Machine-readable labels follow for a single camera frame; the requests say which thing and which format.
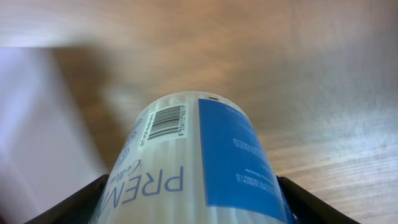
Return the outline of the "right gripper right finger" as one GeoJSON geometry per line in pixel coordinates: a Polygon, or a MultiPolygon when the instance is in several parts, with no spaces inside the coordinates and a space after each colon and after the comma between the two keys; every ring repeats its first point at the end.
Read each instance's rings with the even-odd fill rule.
{"type": "Polygon", "coordinates": [[[359,224],[290,179],[277,176],[277,180],[299,223],[359,224]]]}

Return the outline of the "white cotton bud tub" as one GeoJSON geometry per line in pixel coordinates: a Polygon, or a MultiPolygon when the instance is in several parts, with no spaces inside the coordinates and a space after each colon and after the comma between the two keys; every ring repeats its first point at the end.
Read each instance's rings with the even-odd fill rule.
{"type": "Polygon", "coordinates": [[[138,116],[91,223],[295,223],[244,111],[185,91],[138,116]]]}

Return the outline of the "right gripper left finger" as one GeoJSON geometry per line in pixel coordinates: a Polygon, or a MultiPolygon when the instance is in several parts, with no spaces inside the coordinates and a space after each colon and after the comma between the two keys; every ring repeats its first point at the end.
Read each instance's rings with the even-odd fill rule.
{"type": "Polygon", "coordinates": [[[106,186],[108,174],[102,175],[73,195],[25,224],[88,223],[106,186]]]}

